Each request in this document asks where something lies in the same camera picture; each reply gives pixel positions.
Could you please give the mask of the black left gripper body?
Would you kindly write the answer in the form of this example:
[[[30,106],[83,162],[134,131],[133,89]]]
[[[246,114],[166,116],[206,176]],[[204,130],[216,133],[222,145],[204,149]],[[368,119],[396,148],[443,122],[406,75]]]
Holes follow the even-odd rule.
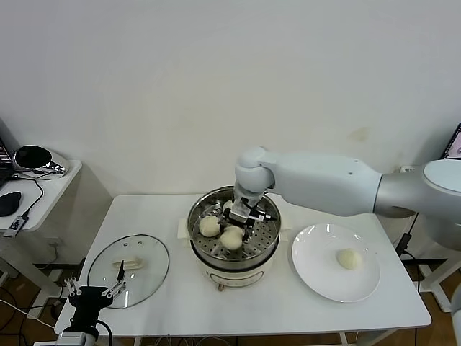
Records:
[[[99,312],[109,306],[108,297],[103,295],[106,290],[102,286],[83,286],[69,294],[69,302],[75,308],[71,326],[96,326]]]

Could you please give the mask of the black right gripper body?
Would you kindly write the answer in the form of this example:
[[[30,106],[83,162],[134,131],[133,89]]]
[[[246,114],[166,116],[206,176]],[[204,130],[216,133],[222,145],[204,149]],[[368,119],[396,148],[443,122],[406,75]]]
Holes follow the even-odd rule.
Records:
[[[261,214],[257,210],[258,200],[245,197],[236,198],[230,209],[230,223],[243,226],[247,221],[260,221]]]

